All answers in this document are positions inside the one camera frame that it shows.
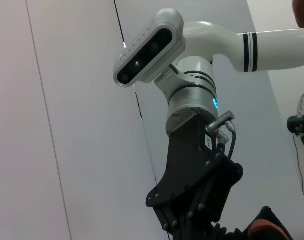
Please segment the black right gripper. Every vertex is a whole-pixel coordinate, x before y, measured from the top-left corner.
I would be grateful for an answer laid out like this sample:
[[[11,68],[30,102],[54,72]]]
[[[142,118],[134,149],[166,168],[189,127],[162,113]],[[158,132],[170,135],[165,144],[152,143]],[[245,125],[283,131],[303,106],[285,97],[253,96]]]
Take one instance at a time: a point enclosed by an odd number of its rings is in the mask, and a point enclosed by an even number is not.
[[[217,146],[197,114],[170,135],[165,173],[146,205],[174,240],[225,240],[227,228],[212,222],[221,219],[230,190],[242,176],[242,166]]]

